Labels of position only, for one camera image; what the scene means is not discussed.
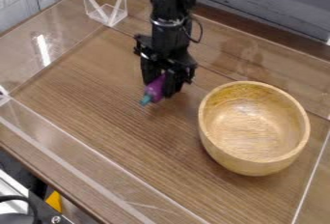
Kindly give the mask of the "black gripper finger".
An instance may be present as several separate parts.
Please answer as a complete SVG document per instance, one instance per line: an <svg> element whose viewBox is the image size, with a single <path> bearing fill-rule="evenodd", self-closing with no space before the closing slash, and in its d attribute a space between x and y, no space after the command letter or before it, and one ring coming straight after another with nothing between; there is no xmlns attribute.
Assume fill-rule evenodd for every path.
<svg viewBox="0 0 330 224"><path fill-rule="evenodd" d="M161 75L161 68L157 62L153 62L148 59L141 59L140 69L141 69L143 83L148 85Z"/></svg>
<svg viewBox="0 0 330 224"><path fill-rule="evenodd" d="M181 89L184 73L181 70L167 70L164 73L164 97L171 98Z"/></svg>

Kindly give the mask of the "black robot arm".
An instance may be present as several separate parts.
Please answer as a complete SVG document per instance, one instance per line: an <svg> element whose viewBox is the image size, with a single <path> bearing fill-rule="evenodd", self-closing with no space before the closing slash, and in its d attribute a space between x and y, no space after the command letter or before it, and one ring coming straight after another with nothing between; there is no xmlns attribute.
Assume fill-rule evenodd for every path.
<svg viewBox="0 0 330 224"><path fill-rule="evenodd" d="M133 53L140 57L140 71L145 85L141 104L171 98L184 84L191 84L198 62L188 52L189 43L199 43L202 36L192 38L192 23L200 22L191 15L196 0L151 0L152 11L149 36L133 36Z"/></svg>

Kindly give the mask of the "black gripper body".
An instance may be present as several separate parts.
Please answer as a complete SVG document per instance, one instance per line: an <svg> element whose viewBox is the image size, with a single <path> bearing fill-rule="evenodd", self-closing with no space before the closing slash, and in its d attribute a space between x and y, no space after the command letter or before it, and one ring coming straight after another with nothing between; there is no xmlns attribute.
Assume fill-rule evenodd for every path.
<svg viewBox="0 0 330 224"><path fill-rule="evenodd" d="M198 62L188 52L189 43L199 41L191 37L192 20L183 19L177 23L152 21L152 33L136 34L133 53L141 59L159 63L161 72L181 70L184 83L191 83L195 76Z"/></svg>

